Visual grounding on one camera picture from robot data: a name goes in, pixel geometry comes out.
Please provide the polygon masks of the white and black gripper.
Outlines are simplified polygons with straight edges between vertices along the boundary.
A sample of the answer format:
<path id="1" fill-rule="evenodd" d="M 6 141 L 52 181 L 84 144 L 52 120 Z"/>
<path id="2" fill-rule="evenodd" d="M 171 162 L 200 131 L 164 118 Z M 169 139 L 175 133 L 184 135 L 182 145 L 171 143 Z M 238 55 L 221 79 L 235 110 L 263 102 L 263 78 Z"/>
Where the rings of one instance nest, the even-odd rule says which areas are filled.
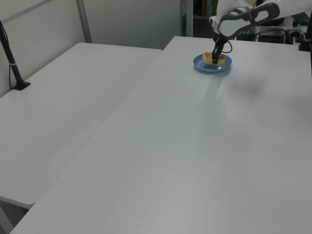
<path id="1" fill-rule="evenodd" d="M 211 16 L 209 18 L 209 22 L 211 26 L 213 27 L 214 35 L 213 35 L 213 40 L 216 43 L 213 51 L 212 51 L 212 61 L 213 64 L 218 63 L 218 58 L 222 53 L 222 50 L 224 48 L 224 44 L 228 42 L 228 39 L 224 37 L 221 33 L 218 31 L 218 22 L 216 21 L 216 16 Z"/>

